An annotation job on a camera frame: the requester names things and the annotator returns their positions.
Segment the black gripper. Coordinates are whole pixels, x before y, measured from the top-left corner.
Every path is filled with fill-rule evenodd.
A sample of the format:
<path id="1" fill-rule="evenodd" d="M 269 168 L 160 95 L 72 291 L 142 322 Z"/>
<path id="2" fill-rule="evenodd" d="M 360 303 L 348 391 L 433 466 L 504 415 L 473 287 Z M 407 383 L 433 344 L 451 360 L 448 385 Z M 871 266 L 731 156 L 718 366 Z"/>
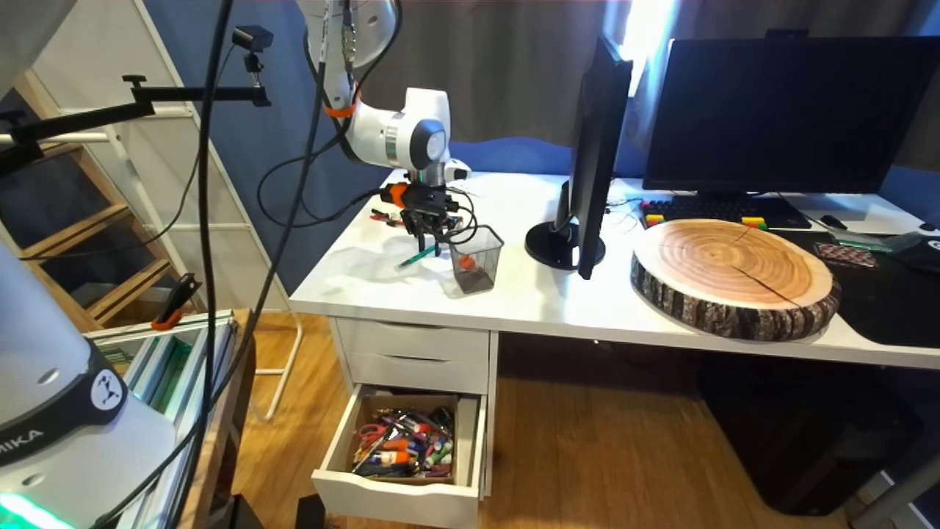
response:
<path id="1" fill-rule="evenodd" d="M 414 234 L 439 234 L 448 221 L 444 186 L 407 186 L 401 194 L 401 221 Z"/>

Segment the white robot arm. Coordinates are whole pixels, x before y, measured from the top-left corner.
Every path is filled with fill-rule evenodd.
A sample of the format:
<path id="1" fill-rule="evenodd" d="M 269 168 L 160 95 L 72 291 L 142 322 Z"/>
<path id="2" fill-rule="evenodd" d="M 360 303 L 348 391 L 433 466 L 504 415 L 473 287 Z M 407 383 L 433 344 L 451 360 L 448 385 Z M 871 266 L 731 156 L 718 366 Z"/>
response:
<path id="1" fill-rule="evenodd" d="M 401 87 L 400 97 L 367 78 L 401 28 L 401 0 L 295 0 L 304 21 L 304 52 L 326 117 L 342 149 L 364 165 L 400 169 L 401 181 L 379 190 L 416 237 L 455 231 L 458 205 L 447 181 L 463 169 L 448 156 L 448 95 Z"/>

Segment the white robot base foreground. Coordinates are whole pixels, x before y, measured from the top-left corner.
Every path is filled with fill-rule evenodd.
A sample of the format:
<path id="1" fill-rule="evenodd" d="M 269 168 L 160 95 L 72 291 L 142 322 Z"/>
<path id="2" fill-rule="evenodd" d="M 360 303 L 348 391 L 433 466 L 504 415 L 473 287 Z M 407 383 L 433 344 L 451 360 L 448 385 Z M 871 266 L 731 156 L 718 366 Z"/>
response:
<path id="1" fill-rule="evenodd" d="M 91 529 L 176 447 L 43 284 L 0 249 L 3 529 Z"/>

